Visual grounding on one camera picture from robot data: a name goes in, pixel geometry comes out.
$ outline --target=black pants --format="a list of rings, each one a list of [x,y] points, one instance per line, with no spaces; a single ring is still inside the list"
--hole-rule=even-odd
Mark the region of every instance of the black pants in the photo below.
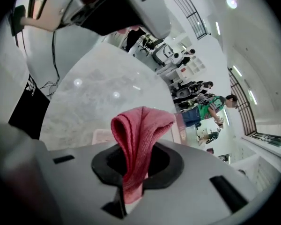
[[[29,75],[24,92],[8,123],[25,131],[31,138],[39,139],[49,103],[49,99]]]

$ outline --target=adidas logo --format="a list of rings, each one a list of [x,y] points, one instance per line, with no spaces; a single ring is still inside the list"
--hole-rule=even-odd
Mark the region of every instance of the adidas logo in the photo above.
[[[31,94],[31,95],[33,96],[33,95],[34,95],[34,92],[35,92],[35,90],[36,90],[36,85],[35,85],[35,83],[33,82],[33,80],[32,80],[31,77],[29,77],[26,86],[27,86],[27,87],[25,88],[25,90],[27,90],[27,91],[33,91],[32,94]]]

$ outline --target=person in green shirt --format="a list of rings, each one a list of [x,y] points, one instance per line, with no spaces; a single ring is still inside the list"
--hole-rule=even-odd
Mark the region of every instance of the person in green shirt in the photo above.
[[[214,96],[206,104],[198,104],[193,109],[182,113],[185,126],[191,127],[202,120],[210,118],[214,118],[218,125],[222,124],[220,117],[216,114],[222,110],[225,105],[229,108],[236,108],[237,97],[233,94],[226,97]]]

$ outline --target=green shirt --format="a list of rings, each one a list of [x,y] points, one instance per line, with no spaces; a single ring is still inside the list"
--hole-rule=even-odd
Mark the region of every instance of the green shirt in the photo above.
[[[220,110],[223,109],[225,102],[226,102],[226,98],[222,96],[215,96],[212,98],[212,100],[208,101],[207,105],[199,104],[198,109],[199,109],[201,120],[211,118],[211,115],[208,111],[209,107],[213,109],[215,113],[218,113]]]

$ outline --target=red towel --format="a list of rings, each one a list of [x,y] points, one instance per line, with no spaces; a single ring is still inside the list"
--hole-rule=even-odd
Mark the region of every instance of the red towel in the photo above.
[[[141,198],[152,147],[174,122],[173,114],[147,107],[134,108],[112,119],[112,133],[126,157],[127,173],[123,177],[126,204]]]

